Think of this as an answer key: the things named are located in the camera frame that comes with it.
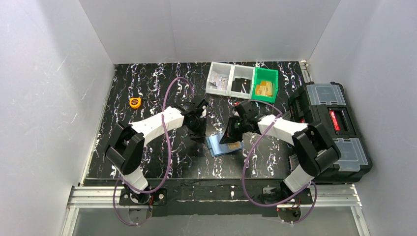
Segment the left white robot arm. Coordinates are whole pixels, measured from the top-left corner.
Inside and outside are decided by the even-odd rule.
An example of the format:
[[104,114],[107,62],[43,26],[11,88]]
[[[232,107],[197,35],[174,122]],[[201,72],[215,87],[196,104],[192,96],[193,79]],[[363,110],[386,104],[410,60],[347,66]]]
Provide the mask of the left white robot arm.
[[121,173],[122,180],[129,190],[135,194],[151,194],[147,190],[148,181],[140,169],[144,147],[168,131],[186,127],[189,138],[203,143],[206,139],[207,107],[204,98],[193,98],[191,101],[180,102],[164,108],[162,112],[147,119],[123,124],[119,122],[104,148],[106,158]]

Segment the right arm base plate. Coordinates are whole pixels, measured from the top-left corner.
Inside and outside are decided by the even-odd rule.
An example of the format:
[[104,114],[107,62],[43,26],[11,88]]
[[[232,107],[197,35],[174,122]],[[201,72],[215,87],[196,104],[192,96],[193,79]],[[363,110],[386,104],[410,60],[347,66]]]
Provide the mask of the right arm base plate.
[[[259,200],[262,204],[273,204],[287,198],[287,193],[282,193],[279,188],[265,187],[262,194],[259,195]],[[313,203],[313,197],[309,188],[304,189],[294,198],[289,199],[284,203],[286,207],[277,207],[278,217],[284,222],[295,222],[302,218],[301,206]]]

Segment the blue card holder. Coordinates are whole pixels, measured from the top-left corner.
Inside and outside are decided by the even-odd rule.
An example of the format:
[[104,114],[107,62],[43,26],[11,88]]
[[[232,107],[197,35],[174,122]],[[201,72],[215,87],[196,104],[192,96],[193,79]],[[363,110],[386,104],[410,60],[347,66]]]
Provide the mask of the blue card holder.
[[216,134],[216,135],[211,135],[211,136],[206,137],[207,146],[212,157],[218,157],[227,153],[237,151],[237,150],[231,151],[228,148],[227,144],[220,144],[219,141],[222,138],[222,136],[223,134]]

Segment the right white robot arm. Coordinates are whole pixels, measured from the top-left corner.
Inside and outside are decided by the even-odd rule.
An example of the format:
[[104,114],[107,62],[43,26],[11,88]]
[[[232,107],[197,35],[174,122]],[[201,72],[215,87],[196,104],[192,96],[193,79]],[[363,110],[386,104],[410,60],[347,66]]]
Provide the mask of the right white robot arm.
[[287,195],[299,191],[341,157],[336,143],[318,121],[298,123],[285,120],[261,113],[249,101],[237,103],[234,111],[220,144],[240,142],[243,135],[250,132],[273,136],[294,147],[298,165],[280,184],[281,191]]

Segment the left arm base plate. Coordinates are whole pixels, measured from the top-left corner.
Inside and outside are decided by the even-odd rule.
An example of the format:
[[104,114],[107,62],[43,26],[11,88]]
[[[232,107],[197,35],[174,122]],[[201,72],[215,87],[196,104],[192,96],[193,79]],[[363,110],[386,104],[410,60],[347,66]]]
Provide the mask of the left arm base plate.
[[135,193],[128,188],[120,192],[120,206],[163,206],[167,203],[167,189],[161,188],[151,194]]

